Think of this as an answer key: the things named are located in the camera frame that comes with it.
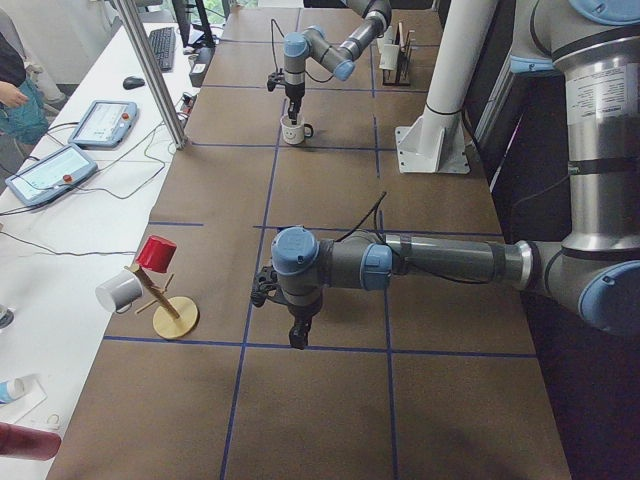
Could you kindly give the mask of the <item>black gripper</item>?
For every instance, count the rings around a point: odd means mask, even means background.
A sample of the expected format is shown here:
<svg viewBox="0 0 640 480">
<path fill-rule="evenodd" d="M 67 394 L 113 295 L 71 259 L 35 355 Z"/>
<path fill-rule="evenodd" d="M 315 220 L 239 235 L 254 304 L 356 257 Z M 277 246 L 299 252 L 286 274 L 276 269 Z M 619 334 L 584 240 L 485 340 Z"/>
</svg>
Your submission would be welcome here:
<svg viewBox="0 0 640 480">
<path fill-rule="evenodd" d="M 302 99 L 305 95 L 305 83 L 285 83 L 285 94 L 289 99 L 289 106 L 287 110 L 288 119 L 292 124 L 298 124 Z"/>
<path fill-rule="evenodd" d="M 294 296 L 285 295 L 288 311 L 294 316 L 294 324 L 289 331 L 289 343 L 294 349 L 305 349 L 312 319 L 320 312 L 320 294 Z"/>
</svg>

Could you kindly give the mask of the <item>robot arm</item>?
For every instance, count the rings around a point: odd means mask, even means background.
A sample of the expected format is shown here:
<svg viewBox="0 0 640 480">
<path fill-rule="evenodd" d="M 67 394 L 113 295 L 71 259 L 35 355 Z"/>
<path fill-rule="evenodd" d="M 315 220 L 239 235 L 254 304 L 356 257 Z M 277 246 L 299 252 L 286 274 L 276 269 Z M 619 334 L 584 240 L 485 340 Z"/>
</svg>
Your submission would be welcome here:
<svg viewBox="0 0 640 480">
<path fill-rule="evenodd" d="M 389 1 L 342 1 L 362 24 L 338 47 L 311 26 L 284 36 L 283 68 L 268 90 L 283 85 L 285 120 L 303 127 L 306 61 L 346 80 L 355 61 L 390 30 Z M 451 1 L 423 114 L 395 133 L 401 173 L 468 172 L 458 121 L 482 43 L 498 1 Z M 323 287 L 384 290 L 392 274 L 427 274 L 486 284 L 504 281 L 555 300 L 592 328 L 639 335 L 639 1 L 516 1 L 510 70 L 563 75 L 568 165 L 564 178 L 510 201 L 498 190 L 508 239 L 521 204 L 568 183 L 571 230 L 560 242 L 515 244 L 379 233 L 381 195 L 364 218 L 336 240 L 318 240 L 302 226 L 282 229 L 271 244 L 271 266 L 256 274 L 255 306 L 266 300 L 294 317 L 290 346 L 305 349 Z"/>
<path fill-rule="evenodd" d="M 316 25 L 302 32 L 284 36 L 284 66 L 270 75 L 268 89 L 283 85 L 289 99 L 288 118 L 298 124 L 302 99 L 305 95 L 306 61 L 316 61 L 335 78 L 346 81 L 355 69 L 355 61 L 374 40 L 381 37 L 391 24 L 392 8 L 389 1 L 341 1 L 362 18 L 362 23 L 334 47 L 325 38 L 324 30 Z"/>
</svg>

